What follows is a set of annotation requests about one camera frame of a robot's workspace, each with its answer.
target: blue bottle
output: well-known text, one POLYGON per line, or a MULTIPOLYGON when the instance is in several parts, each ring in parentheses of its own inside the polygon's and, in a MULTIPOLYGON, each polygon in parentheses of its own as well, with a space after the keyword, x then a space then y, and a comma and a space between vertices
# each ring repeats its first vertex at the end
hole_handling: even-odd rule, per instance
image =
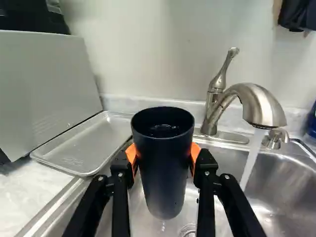
POLYGON ((316 139, 316 101, 307 119, 307 134, 316 139))

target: metal baking tray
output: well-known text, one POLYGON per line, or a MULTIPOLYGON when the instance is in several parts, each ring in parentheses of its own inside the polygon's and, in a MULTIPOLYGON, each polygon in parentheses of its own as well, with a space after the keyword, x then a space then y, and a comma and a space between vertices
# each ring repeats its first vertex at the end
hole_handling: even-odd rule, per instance
POLYGON ((74 175, 93 175, 131 138, 131 117, 101 112, 35 149, 30 157, 74 175))

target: black cloth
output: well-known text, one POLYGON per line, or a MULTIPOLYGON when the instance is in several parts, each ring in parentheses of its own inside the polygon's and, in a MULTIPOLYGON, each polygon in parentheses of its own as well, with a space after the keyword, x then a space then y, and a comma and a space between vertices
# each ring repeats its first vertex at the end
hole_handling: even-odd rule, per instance
POLYGON ((279 25, 293 32, 316 30, 316 0, 283 0, 279 25))

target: cup rim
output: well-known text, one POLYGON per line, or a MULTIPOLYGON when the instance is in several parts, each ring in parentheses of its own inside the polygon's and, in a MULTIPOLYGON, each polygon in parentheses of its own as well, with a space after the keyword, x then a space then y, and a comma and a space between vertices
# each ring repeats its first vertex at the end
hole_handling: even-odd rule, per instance
POLYGON ((153 140, 169 140, 169 139, 174 139, 174 138, 185 136, 187 133, 189 133, 191 130, 193 130, 194 129, 194 125, 195 125, 195 119, 194 119, 194 116, 187 110, 184 110, 184 109, 181 109, 181 108, 178 108, 178 107, 174 107, 174 106, 156 106, 156 107, 150 107, 150 108, 146 108, 146 109, 143 109, 141 111, 138 111, 136 114, 134 114, 133 118, 131 119, 130 124, 131 124, 131 128, 132 128, 132 133, 136 132, 136 133, 140 134, 143 137, 146 137, 146 138, 149 138, 149 139, 153 139, 153 140), (181 133, 179 135, 173 136, 173 137, 150 137, 150 136, 144 135, 143 133, 140 133, 139 131, 137 131, 135 129, 134 125, 133 125, 135 116, 137 114, 143 112, 143 111, 152 110, 152 109, 158 109, 158 108, 171 108, 171 109, 177 109, 177 110, 181 110, 183 112, 186 112, 192 119, 191 126, 185 132, 183 132, 183 133, 181 133))

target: gray countertop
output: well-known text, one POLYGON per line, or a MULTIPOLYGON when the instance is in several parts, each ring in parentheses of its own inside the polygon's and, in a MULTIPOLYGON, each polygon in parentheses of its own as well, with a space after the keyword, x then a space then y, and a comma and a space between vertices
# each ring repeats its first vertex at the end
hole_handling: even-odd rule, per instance
MULTIPOLYGON (((203 103, 181 102, 181 101, 141 101, 128 98, 109 99, 103 98, 105 108, 115 111, 133 113, 142 107, 156 105, 172 105, 184 107, 200 122, 204 113, 203 103)), ((231 106, 219 122, 219 129, 230 131, 244 131, 241 118, 241 108, 231 106)), ((306 112, 300 110, 286 110, 289 126, 286 128, 292 137, 296 134, 304 120, 306 112)), ((22 158, 15 163, 0 166, 0 236, 15 236, 40 210, 44 208, 74 176, 52 169, 37 163, 30 158, 22 158)))
POLYGON ((15 236, 72 179, 30 158, 1 166, 0 236, 15 236))

